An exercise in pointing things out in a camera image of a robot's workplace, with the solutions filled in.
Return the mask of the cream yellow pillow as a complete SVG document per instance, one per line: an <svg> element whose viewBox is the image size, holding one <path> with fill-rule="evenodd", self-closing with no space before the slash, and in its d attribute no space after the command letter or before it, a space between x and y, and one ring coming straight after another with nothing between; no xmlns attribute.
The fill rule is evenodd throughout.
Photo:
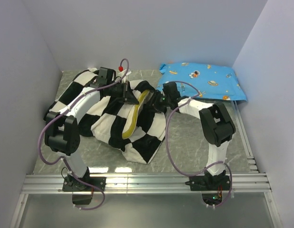
<svg viewBox="0 0 294 228"><path fill-rule="evenodd" d="M126 123L122 132L122 139L127 139L133 134L136 128L139 112L145 101L148 100L152 94L153 92L151 90L145 90L139 95L137 99L138 104L124 104L122 106L123 111L126 111Z"/></svg>

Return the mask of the black white checkered pillowcase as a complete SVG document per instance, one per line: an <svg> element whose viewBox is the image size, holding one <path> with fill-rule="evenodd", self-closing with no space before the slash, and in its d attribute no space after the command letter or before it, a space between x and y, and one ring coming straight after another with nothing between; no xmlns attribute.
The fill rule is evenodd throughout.
<svg viewBox="0 0 294 228"><path fill-rule="evenodd" d="M144 80L130 81L130 87L137 99L145 90L155 93L154 87ZM79 144L81 136L95 137L120 150L127 161L149 164L165 138L166 127L165 113L156 113L148 108L150 99L145 101L139 112L133 134L122 139L126 123L126 111L122 106L125 103L111 96L102 97L77 121L75 143Z"/></svg>

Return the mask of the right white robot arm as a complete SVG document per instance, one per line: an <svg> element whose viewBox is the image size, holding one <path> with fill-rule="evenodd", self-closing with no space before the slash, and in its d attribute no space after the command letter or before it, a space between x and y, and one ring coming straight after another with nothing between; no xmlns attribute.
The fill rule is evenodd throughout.
<svg viewBox="0 0 294 228"><path fill-rule="evenodd" d="M156 90L148 106L157 113L166 112L167 108L175 113L188 114L198 118L202 131L208 142L208 160L200 186L215 190L223 183L230 183L227 178L225 159L227 148L235 133L235 125L225 105L221 102L204 103L193 97L182 96L177 90L176 82L163 84L162 92Z"/></svg>

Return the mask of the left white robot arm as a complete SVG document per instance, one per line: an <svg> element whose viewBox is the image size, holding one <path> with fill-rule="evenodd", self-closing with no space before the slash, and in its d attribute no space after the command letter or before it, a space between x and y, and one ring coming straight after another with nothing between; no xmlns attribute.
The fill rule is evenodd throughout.
<svg viewBox="0 0 294 228"><path fill-rule="evenodd" d="M138 100L130 91L127 75L130 70L119 67L121 74L110 68L90 68L79 73L45 116L46 126L39 140L59 155L68 170L67 185L85 191L92 186L89 168L83 162L79 122L92 106L103 97L117 98L123 103L137 105Z"/></svg>

